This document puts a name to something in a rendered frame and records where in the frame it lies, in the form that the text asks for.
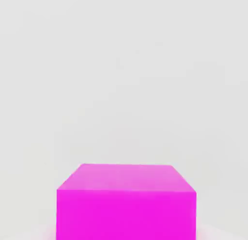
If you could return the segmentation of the small magenta cube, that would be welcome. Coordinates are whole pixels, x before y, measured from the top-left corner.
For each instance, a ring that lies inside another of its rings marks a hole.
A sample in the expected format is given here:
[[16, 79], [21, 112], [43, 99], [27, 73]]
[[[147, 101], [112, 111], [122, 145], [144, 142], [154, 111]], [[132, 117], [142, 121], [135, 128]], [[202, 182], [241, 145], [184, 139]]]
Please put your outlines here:
[[83, 164], [57, 189], [56, 240], [196, 240], [196, 204], [170, 165]]

